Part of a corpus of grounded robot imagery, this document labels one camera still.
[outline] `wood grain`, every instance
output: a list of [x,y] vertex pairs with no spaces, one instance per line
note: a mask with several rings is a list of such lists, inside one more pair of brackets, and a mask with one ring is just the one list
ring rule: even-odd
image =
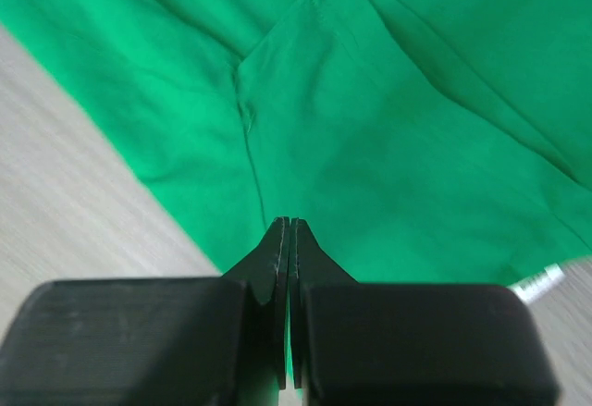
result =
[[[215,273],[84,112],[0,29],[0,336],[47,280]],[[588,406],[592,264],[566,273],[532,312],[562,404]],[[282,404],[299,402],[290,391]]]

